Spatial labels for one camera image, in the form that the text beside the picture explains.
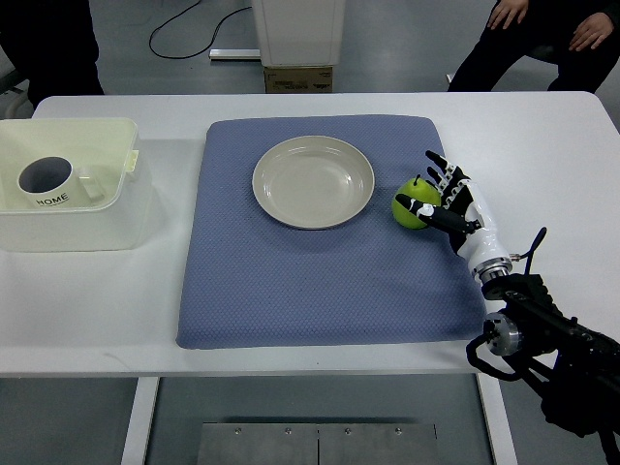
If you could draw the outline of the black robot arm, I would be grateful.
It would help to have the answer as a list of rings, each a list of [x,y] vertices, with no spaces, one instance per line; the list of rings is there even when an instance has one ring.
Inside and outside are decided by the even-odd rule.
[[[472,273],[488,300],[504,307],[488,314],[482,332],[466,347],[469,363],[506,382],[523,381],[541,399],[547,422],[583,438],[600,438],[607,463],[619,461],[619,344],[567,318],[540,275],[511,273],[512,262],[534,252],[474,260]]]

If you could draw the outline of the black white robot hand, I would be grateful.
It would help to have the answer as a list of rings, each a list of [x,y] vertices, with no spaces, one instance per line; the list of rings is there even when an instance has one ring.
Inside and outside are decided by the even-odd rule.
[[[443,156],[431,150],[425,156],[433,163],[427,173],[441,203],[433,205],[405,194],[395,200],[427,226],[446,233],[453,252],[481,283],[509,275],[512,259],[498,239],[496,222],[478,184]]]

